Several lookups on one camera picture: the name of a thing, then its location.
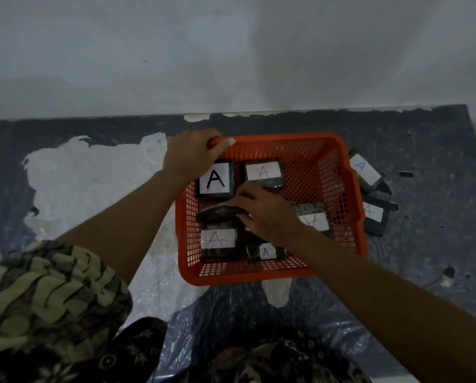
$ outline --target wall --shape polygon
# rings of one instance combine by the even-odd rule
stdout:
[[[443,103],[476,0],[0,0],[0,118]]]

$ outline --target orange plastic basket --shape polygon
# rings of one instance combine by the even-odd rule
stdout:
[[[345,142],[335,133],[268,134],[234,137],[236,143],[222,156],[235,161],[235,189],[240,185],[240,161],[280,158],[284,162],[285,187],[272,189],[296,203],[324,201],[334,240],[357,254],[367,256],[362,222],[364,207],[355,171]],[[212,140],[217,144],[223,138]],[[301,260],[271,259],[248,262],[242,259],[201,260],[201,232],[196,213],[207,200],[194,197],[192,182],[176,200],[178,266],[185,281],[196,286],[262,281],[265,279],[315,275]]]

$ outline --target sleeve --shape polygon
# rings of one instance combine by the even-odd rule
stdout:
[[[0,352],[100,356],[131,310],[126,283],[88,250],[47,240],[0,260]]]

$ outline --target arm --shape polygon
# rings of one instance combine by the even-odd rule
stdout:
[[[304,225],[281,197],[243,184],[233,205],[256,235],[313,269],[420,381],[476,381],[476,318]]]
[[[129,284],[174,200],[234,144],[229,138],[208,149],[209,139],[219,135],[215,129],[177,135],[169,142],[162,170],[57,240],[94,252]]]

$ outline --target basket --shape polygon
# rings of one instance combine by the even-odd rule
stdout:
[[[224,138],[212,140],[212,144]],[[359,255],[367,256],[362,223],[364,207],[355,171],[345,142],[335,133],[268,134],[234,137],[222,159],[235,162],[235,190],[241,184],[240,161],[280,158],[284,162],[285,187],[269,189],[296,203],[324,201],[334,240]],[[192,182],[176,200],[178,266],[185,281],[196,286],[315,275],[301,260],[248,262],[243,249],[240,260],[201,260],[200,230],[196,213],[208,201],[195,199]]]

